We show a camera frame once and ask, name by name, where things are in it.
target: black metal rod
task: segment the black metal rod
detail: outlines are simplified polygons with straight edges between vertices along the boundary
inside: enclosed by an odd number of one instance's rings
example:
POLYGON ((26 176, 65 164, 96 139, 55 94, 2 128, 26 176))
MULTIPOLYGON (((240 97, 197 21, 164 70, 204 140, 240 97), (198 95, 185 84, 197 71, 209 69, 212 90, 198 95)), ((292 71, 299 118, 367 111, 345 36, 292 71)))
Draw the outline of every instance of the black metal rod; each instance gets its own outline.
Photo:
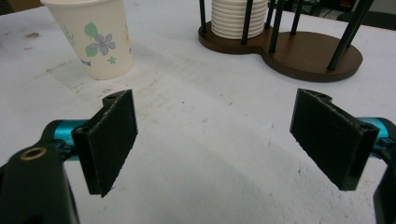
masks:
POLYGON ((199 0, 199 9, 201 13, 201 32, 206 33, 205 0, 199 0))
POLYGON ((264 29, 269 29, 271 27, 271 19, 274 13, 275 0, 270 0, 270 1, 271 1, 270 7, 268 8, 268 13, 267 13, 267 21, 265 22, 264 29))
POLYGON ((253 0, 247 0, 247 10, 245 12, 244 31, 242 33, 242 45, 248 43, 248 27, 250 25, 251 9, 253 7, 253 0))
MULTIPOLYGON (((360 21, 359 21, 359 24, 362 24, 362 23, 363 23, 364 18, 366 17, 366 14, 367 14, 367 12, 369 11, 369 9, 370 9, 371 5, 373 4, 373 2, 374 2, 374 0, 369 0, 369 2, 367 3, 367 5, 365 6, 365 9, 364 9, 364 12, 363 12, 363 16, 361 16, 361 19, 360 19, 360 21)), ((355 35, 356 35, 356 33, 358 32, 359 28, 360 28, 360 25, 359 25, 358 28, 355 29, 355 31, 354 31, 352 37, 350 37, 349 42, 348 42, 347 45, 346 45, 347 48, 350 47, 350 45, 351 45, 351 43, 352 43, 352 41, 353 41, 353 38, 355 38, 355 35)))
POLYGON ((294 14, 293 25, 291 26, 291 35, 296 35, 298 22, 300 20, 301 10, 303 9, 304 0, 299 0, 296 8, 296 12, 294 14))
POLYGON ((368 8, 373 3, 374 0, 360 0, 358 6, 356 7, 355 12, 344 31, 343 37, 341 38, 340 42, 338 43, 337 49, 330 60, 329 66, 327 67, 328 70, 335 70, 335 67, 340 62, 341 56, 344 53, 344 50, 347 48, 348 43, 351 42, 351 38, 356 32, 358 32, 359 27, 361 26, 361 22, 363 21, 362 17, 365 16, 368 8))
POLYGON ((271 35, 271 43, 270 43, 270 50, 269 50, 270 53, 276 52, 277 35, 279 34, 279 26, 280 26, 280 21, 282 20, 282 12, 283 12, 284 6, 285 6, 285 0, 277 1, 274 29, 273 29, 273 32, 271 35))

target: paper cup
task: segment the paper cup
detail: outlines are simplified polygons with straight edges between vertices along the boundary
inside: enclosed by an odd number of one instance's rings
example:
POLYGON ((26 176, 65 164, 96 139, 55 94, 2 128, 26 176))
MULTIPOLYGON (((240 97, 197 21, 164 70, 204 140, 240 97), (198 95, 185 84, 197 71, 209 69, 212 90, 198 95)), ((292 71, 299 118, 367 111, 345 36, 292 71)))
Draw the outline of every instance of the paper cup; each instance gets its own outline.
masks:
POLYGON ((41 0, 95 79, 125 75, 134 65, 122 0, 41 0))

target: green leaf print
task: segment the green leaf print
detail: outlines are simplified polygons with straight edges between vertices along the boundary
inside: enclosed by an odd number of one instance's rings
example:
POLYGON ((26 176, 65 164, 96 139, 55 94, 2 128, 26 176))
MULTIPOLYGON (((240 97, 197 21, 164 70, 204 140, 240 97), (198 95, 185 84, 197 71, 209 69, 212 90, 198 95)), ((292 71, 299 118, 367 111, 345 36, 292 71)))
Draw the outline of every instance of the green leaf print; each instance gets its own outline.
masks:
POLYGON ((90 46, 87 46, 87 48, 85 48, 85 52, 87 53, 88 57, 93 57, 99 52, 99 50, 98 49, 90 49, 90 46))
POLYGON ((90 38, 95 38, 98 35, 98 28, 92 22, 85 26, 84 31, 90 38))

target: floral pattern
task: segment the floral pattern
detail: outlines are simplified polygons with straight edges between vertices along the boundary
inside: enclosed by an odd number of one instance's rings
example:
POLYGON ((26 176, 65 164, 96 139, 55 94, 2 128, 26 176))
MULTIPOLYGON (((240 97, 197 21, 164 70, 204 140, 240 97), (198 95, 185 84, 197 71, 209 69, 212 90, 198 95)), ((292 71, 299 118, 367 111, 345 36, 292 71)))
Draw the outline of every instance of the floral pattern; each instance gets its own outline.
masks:
POLYGON ((116 44, 111 42, 113 38, 112 34, 109 34, 104 38, 102 35, 97 35, 94 39, 97 43, 91 43, 88 48, 89 49, 99 49, 103 56, 108 54, 109 49, 115 49, 116 44))
POLYGON ((116 58, 113 57, 113 56, 111 56, 109 59, 107 59, 107 61, 108 61, 110 64, 113 64, 113 63, 116 63, 116 58))
POLYGON ((85 35, 96 42, 91 43, 85 48, 88 57, 94 57, 100 51, 103 56, 108 54, 110 49, 116 48, 116 43, 112 42, 113 34, 108 34, 106 37, 99 34, 98 28, 93 22, 85 25, 85 35))

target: black rubber pad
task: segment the black rubber pad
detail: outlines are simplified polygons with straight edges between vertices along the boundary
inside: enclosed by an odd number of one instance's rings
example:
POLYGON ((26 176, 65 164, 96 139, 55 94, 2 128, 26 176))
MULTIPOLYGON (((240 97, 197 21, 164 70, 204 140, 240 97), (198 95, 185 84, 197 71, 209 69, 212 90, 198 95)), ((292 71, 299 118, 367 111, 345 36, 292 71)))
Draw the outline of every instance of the black rubber pad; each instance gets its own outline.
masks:
POLYGON ((90 194, 108 194, 137 136, 132 91, 120 91, 103 99, 104 107, 73 139, 90 194))
POLYGON ((358 186, 379 130, 320 92, 298 90, 290 132, 340 190, 358 186))

